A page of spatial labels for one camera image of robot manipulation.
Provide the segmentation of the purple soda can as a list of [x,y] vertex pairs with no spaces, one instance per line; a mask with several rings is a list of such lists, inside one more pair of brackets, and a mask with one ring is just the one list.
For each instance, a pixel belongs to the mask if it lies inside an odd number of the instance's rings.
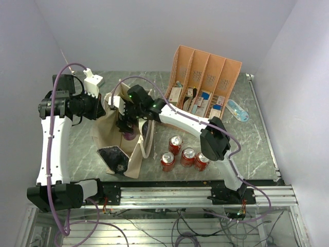
[[122,133],[123,138],[124,138],[125,140],[130,141],[130,140],[135,139],[135,137],[136,137],[135,125],[132,125],[132,129],[133,129],[132,133],[129,133],[129,132],[123,132],[123,133]]

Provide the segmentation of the cream canvas tote bag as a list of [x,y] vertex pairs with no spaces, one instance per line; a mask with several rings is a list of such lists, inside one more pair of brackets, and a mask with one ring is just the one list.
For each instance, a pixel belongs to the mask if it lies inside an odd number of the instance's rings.
[[142,160],[148,158],[151,152],[155,121],[140,119],[135,127],[135,139],[125,140],[116,126],[120,113],[118,110],[111,111],[108,105],[111,95],[107,93],[104,97],[106,115],[94,122],[90,133],[108,174],[137,179]]

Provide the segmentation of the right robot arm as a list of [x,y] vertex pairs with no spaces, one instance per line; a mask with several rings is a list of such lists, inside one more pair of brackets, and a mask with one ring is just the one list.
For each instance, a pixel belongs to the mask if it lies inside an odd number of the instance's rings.
[[144,119],[172,125],[198,137],[201,153],[207,159],[220,163],[219,169],[224,177],[227,199],[234,204],[244,199],[245,180],[232,159],[235,152],[231,152],[230,140],[233,137],[225,130],[218,117],[198,117],[178,109],[166,99],[154,100],[140,85],[128,89],[127,99],[111,96],[108,105],[111,110],[119,111],[117,126],[122,132],[132,132],[130,124]]

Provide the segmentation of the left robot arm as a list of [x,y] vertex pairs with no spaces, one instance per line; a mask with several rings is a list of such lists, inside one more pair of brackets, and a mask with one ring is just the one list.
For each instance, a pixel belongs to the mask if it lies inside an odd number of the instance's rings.
[[55,101],[48,92],[38,106],[43,128],[43,151],[40,172],[35,187],[27,189],[27,198],[42,212],[51,211],[49,197],[55,210],[80,208],[85,199],[100,204],[105,197],[100,179],[71,183],[68,173],[69,133],[74,116],[96,120],[105,115],[98,86],[99,75],[80,81],[82,92],[76,94],[74,75],[64,74],[56,84]]

